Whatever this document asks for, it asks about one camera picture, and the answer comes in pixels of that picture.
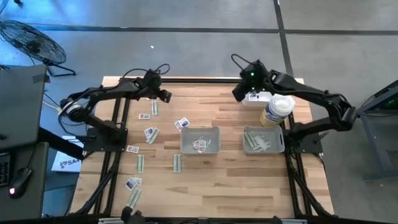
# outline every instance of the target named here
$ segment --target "white container lid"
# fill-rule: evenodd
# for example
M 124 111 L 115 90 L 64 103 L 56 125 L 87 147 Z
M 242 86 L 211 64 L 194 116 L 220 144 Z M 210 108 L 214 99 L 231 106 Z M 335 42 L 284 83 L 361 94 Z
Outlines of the white container lid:
M 270 107 L 279 116 L 287 116 L 293 111 L 295 104 L 296 102 L 292 96 L 275 94 L 271 99 Z

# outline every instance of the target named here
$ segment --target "gray tray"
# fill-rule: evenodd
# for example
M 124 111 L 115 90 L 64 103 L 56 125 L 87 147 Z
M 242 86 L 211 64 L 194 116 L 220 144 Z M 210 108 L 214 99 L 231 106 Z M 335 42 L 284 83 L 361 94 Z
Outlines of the gray tray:
M 246 125 L 243 128 L 243 131 L 252 132 L 253 137 L 257 135 L 264 136 L 267 140 L 271 141 L 271 148 L 267 149 L 264 152 L 254 152 L 254 150 L 250 147 L 249 143 L 246 141 L 246 138 L 243 135 L 242 136 L 243 151 L 246 154 L 258 155 L 258 154 L 268 154 L 268 153 L 279 153 L 285 151 L 284 135 L 282 134 L 282 128 L 280 128 L 279 126 L 266 128 L 266 127 L 250 127 Z
M 206 151 L 199 153 L 198 149 L 192 147 L 192 142 L 198 140 L 200 136 L 211 139 L 210 145 Z M 180 150 L 186 155 L 209 156 L 216 155 L 221 148 L 220 129 L 218 127 L 211 128 L 188 128 L 181 129 L 181 145 Z

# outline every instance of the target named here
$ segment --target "fan grille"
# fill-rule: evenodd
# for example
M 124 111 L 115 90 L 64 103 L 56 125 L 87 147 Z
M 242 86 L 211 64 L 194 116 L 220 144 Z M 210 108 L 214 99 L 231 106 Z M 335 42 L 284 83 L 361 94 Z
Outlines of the fan grille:
M 15 48 L 43 63 L 59 65 L 67 60 L 65 51 L 54 40 L 21 22 L 0 23 L 0 34 Z

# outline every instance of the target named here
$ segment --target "keyboard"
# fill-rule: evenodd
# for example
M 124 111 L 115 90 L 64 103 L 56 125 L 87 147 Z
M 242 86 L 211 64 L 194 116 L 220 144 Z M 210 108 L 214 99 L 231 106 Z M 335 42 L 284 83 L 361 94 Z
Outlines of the keyboard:
M 0 187 L 6 187 L 10 182 L 10 160 L 8 152 L 0 153 Z

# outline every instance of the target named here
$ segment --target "desk fan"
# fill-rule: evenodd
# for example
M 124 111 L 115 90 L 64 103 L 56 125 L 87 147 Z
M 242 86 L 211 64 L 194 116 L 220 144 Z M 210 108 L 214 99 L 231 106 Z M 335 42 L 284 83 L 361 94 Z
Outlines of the desk fan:
M 37 59 L 47 66 L 55 66 L 71 72 L 54 75 L 48 69 L 52 77 L 76 75 L 76 72 L 72 69 L 59 66 L 67 60 L 67 55 L 62 47 L 37 29 L 18 21 L 8 20 L 0 22 L 0 34 L 12 46 L 29 57 Z

